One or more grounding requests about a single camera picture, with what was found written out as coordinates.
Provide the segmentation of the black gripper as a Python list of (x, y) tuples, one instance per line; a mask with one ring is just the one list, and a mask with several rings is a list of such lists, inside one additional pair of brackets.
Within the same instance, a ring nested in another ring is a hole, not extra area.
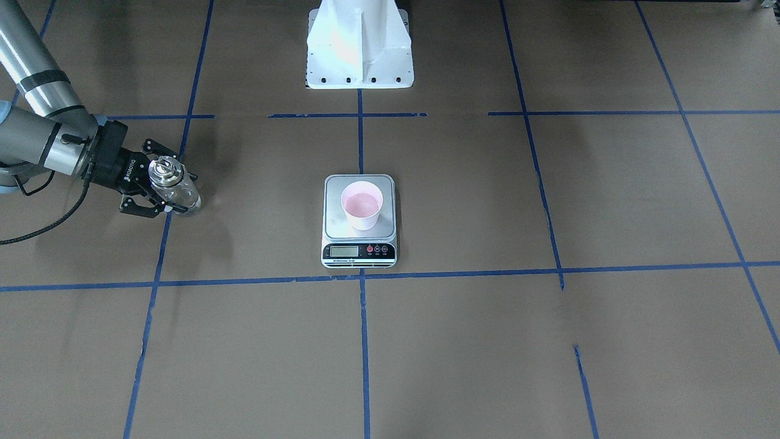
[[(119, 121), (101, 125), (87, 153), (81, 177), (119, 192), (122, 196), (119, 211), (122, 213), (155, 218), (171, 212), (172, 207), (154, 191), (149, 178), (152, 181), (181, 181), (189, 177), (197, 181), (198, 175), (187, 170), (176, 152), (151, 138), (144, 142), (142, 152), (123, 147), (127, 131), (128, 127)], [(137, 203), (136, 196), (142, 197), (147, 205)]]

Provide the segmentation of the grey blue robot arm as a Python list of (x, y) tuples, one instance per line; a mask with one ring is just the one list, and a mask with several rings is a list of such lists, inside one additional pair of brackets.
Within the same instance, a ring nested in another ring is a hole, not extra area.
[(2, 67), (30, 106), (2, 101), (3, 194), (30, 195), (31, 177), (61, 173), (120, 193), (134, 216), (194, 214), (197, 177), (178, 155), (151, 139), (125, 148), (126, 125), (86, 110), (19, 3), (3, 1), (1, 15)]

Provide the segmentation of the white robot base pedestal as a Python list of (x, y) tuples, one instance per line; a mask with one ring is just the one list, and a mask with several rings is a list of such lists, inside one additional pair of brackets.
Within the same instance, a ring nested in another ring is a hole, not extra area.
[(410, 16), (396, 1), (322, 1), (308, 14), (305, 84), (315, 90), (415, 83)]

